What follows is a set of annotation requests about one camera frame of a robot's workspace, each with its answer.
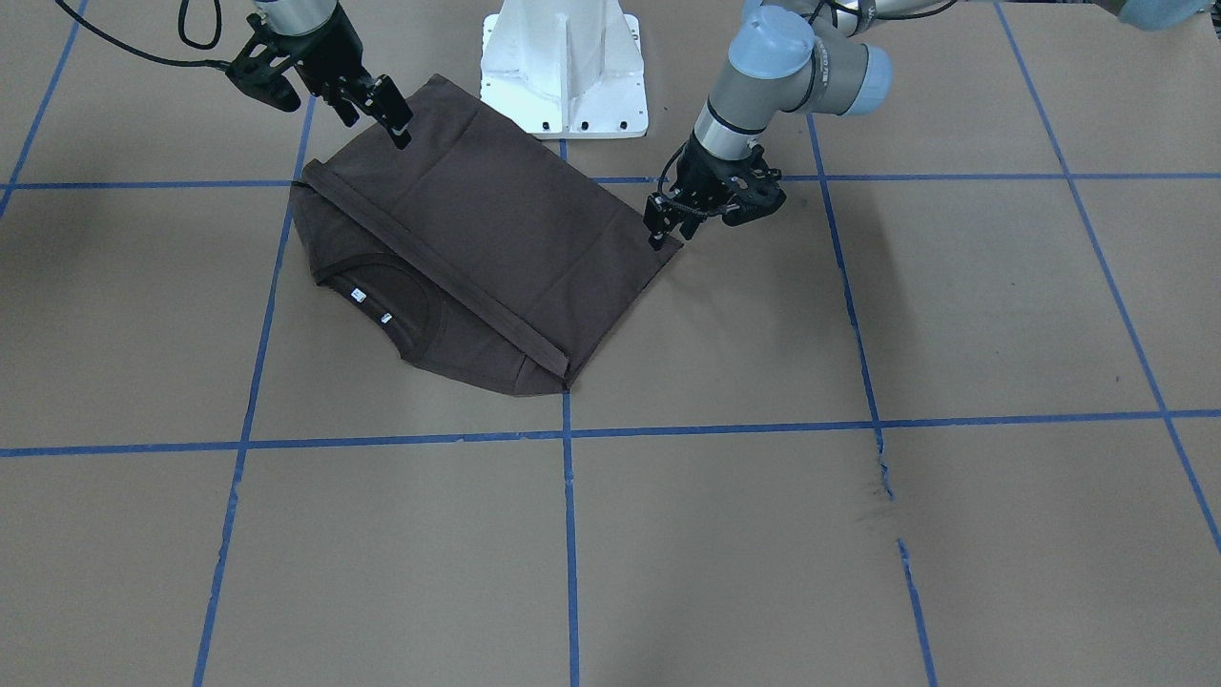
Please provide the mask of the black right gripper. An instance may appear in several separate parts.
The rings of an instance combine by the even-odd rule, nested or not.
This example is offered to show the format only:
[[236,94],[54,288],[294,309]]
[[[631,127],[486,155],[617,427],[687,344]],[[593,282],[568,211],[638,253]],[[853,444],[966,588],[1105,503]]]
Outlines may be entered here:
[[332,11],[321,26],[303,37],[298,73],[308,90],[330,104],[346,127],[354,127],[368,105],[369,113],[383,126],[398,151],[405,149],[411,140],[408,131],[411,109],[388,74],[372,81],[363,68],[361,39],[347,12]]

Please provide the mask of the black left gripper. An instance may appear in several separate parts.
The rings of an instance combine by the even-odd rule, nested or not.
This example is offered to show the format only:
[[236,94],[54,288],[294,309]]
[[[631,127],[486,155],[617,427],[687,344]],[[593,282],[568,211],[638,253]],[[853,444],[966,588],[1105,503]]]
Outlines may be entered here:
[[740,176],[737,160],[724,160],[707,153],[697,138],[689,138],[683,153],[676,154],[676,176],[668,196],[651,193],[643,209],[643,222],[650,229],[650,246],[661,251],[668,236],[679,223],[683,239],[694,234],[706,220],[733,214],[741,207],[737,199]]

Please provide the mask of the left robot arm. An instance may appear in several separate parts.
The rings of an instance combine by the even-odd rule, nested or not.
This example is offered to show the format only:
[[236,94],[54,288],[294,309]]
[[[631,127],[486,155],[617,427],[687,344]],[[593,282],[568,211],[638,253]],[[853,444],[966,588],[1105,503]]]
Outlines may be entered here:
[[674,232],[692,239],[711,218],[737,226],[775,214],[786,199],[781,170],[759,145],[773,117],[875,112],[891,92],[894,63],[860,35],[949,9],[946,1],[746,1],[691,134],[645,203],[650,248],[662,251]]

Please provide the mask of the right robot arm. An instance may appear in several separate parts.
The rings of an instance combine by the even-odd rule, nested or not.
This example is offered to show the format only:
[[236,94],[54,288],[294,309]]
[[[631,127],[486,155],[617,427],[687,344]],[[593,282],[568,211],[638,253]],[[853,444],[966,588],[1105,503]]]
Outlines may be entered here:
[[292,113],[302,96],[289,83],[294,70],[352,127],[366,115],[387,131],[397,149],[411,140],[410,106],[388,74],[363,65],[361,39],[337,1],[256,1],[247,21],[253,34],[226,71],[247,96]]

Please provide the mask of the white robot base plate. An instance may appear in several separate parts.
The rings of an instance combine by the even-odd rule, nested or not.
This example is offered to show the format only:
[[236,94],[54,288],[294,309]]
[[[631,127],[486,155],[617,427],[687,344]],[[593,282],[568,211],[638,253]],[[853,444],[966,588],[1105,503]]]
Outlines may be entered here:
[[481,39],[480,99],[529,135],[650,131],[640,23],[619,1],[505,1]]

